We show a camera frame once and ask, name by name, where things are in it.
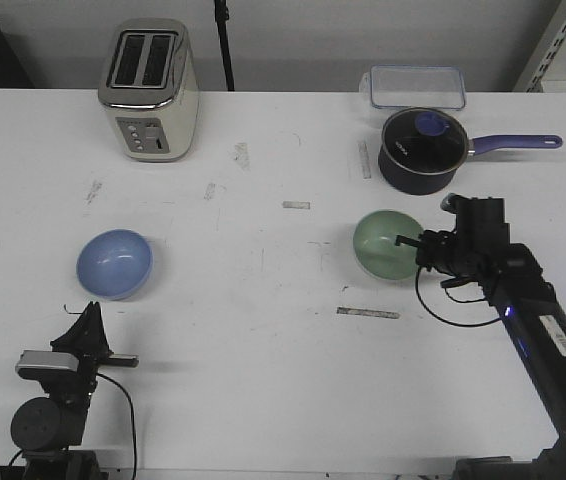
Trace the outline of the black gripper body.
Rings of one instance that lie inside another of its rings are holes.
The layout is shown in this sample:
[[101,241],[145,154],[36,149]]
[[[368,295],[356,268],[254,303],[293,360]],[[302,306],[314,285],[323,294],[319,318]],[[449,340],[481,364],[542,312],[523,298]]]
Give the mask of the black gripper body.
[[447,195],[441,209],[455,216],[452,231],[425,230],[419,236],[416,264],[454,278],[476,278],[510,243],[502,198]]
[[99,358],[93,354],[75,357],[79,360],[76,373],[42,379],[42,388],[51,397],[63,400],[87,398],[96,389],[96,377],[101,367],[135,368],[139,365],[137,355],[112,353],[108,358]]

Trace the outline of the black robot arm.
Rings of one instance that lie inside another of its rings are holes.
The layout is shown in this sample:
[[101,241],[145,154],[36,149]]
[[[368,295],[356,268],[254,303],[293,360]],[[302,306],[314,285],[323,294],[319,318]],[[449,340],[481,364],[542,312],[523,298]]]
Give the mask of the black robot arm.
[[48,350],[25,350],[16,374],[40,384],[44,394],[15,412],[10,434],[26,461],[24,479],[107,479],[92,450],[80,450],[97,379],[121,384],[102,367],[135,368],[135,355],[109,346],[99,302],[89,302],[69,330]]
[[451,231],[426,230],[395,242],[415,248],[416,263],[450,276],[450,286],[477,283],[504,325],[550,420],[554,445],[527,462],[508,456],[461,459],[455,479],[566,479],[566,314],[529,248],[510,239],[499,198],[448,195]]

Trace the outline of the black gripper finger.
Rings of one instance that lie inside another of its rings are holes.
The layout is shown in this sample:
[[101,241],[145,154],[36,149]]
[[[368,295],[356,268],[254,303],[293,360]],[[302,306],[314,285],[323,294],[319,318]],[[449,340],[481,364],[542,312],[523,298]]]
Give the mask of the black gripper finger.
[[421,240],[413,239],[403,235],[397,235],[395,239],[395,245],[408,245],[414,248],[424,248],[425,244]]
[[101,306],[98,301],[93,305],[94,342],[99,358],[108,358],[112,355],[102,320]]
[[69,330],[50,342],[53,352],[70,353],[75,356],[92,355],[92,310],[90,301]]

